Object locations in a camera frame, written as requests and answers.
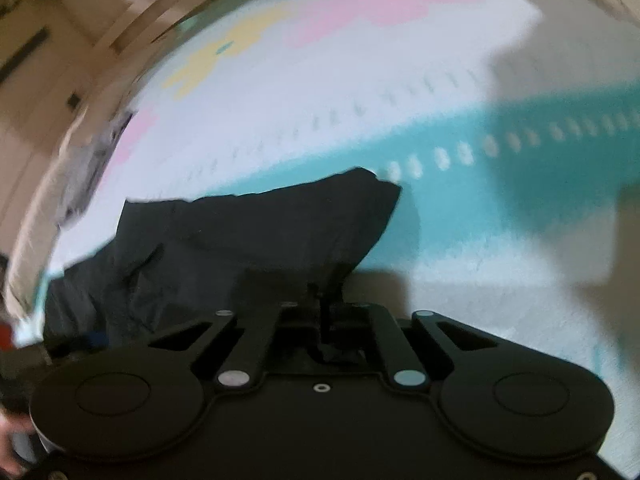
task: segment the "screw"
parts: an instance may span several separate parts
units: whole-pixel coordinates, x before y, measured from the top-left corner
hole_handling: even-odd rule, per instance
[[[239,386],[244,386],[249,382],[251,377],[247,372],[243,372],[242,370],[227,370],[226,372],[222,372],[218,376],[218,382],[223,386],[229,386],[231,388],[238,388]]]
[[[420,386],[427,377],[418,370],[400,370],[394,375],[394,381],[401,386]]]
[[[314,384],[314,391],[317,394],[325,394],[330,390],[331,390],[331,386],[329,386],[328,384],[324,384],[324,383]]]

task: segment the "black cloth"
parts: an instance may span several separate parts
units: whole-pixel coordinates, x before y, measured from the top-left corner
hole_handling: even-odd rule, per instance
[[[44,337],[106,331],[118,346],[222,308],[334,294],[399,193],[356,168],[260,194],[127,202],[114,239],[49,284]]]

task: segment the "wall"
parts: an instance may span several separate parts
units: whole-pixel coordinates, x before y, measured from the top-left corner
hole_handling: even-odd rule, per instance
[[[74,118],[70,95],[84,98],[99,75],[143,52],[206,1],[22,0],[0,18],[1,63],[42,27],[50,33],[0,84],[1,252],[10,253],[31,195]],[[82,136],[91,134],[85,128]]]

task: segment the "red object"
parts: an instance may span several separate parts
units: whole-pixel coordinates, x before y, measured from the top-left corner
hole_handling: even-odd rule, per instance
[[[14,331],[11,325],[0,323],[0,350],[10,350],[14,348]]]

